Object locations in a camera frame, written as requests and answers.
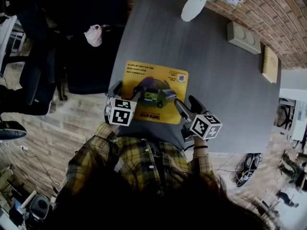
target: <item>qr code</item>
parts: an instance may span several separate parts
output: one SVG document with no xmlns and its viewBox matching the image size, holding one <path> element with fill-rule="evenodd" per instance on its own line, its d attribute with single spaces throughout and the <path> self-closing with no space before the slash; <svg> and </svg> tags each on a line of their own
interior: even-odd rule
<svg viewBox="0 0 307 230">
<path fill-rule="evenodd" d="M 185 75 L 179 74 L 179 75 L 178 75 L 178 81 L 179 81 L 179 82 L 185 82 L 185 81 L 186 81 L 186 76 L 185 76 Z"/>
</svg>

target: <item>white vase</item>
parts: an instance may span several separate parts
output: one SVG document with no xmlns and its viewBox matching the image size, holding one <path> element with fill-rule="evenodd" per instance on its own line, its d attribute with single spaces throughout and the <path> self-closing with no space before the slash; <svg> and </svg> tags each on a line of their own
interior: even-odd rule
<svg viewBox="0 0 307 230">
<path fill-rule="evenodd" d="M 188 22 L 194 19 L 205 6 L 206 0 L 188 0 L 181 13 L 181 19 Z"/>
</svg>

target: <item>black bracelet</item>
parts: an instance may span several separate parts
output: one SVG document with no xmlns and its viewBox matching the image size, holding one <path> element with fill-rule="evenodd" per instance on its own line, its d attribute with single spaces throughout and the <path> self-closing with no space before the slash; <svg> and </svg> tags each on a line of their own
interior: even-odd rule
<svg viewBox="0 0 307 230">
<path fill-rule="evenodd" d="M 198 147 L 194 147 L 194 150 L 195 150 L 195 149 L 201 149 L 201 148 L 208 148 L 208 146 L 198 146 Z"/>
</svg>

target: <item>dark hair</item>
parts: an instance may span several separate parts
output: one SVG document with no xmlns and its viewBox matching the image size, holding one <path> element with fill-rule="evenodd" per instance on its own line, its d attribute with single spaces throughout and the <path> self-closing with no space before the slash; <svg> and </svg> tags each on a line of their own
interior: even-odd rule
<svg viewBox="0 0 307 230">
<path fill-rule="evenodd" d="M 74 196 L 65 190 L 59 193 L 57 207 L 45 224 L 48 229 L 183 228 L 186 224 L 208 229 L 270 229 L 259 215 L 230 200 L 223 180 L 213 175 L 181 174 L 180 187 L 160 195 L 156 181 L 139 191 L 94 157 L 83 188 Z"/>
</svg>

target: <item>gray table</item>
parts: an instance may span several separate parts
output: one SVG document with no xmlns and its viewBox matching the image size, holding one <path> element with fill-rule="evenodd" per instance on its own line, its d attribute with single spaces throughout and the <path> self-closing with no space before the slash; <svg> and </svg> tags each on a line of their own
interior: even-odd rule
<svg viewBox="0 0 307 230">
<path fill-rule="evenodd" d="M 186 0 L 136 0 L 114 64 L 110 86 L 122 80 L 128 60 L 186 70 L 194 95 L 222 121 L 214 152 L 262 152 L 273 126 L 280 88 L 261 74 L 263 53 L 253 55 L 227 42 L 227 18 L 203 9 L 191 22 L 180 15 Z M 133 120 L 121 135 L 150 131 L 183 148 L 179 125 Z"/>
</svg>

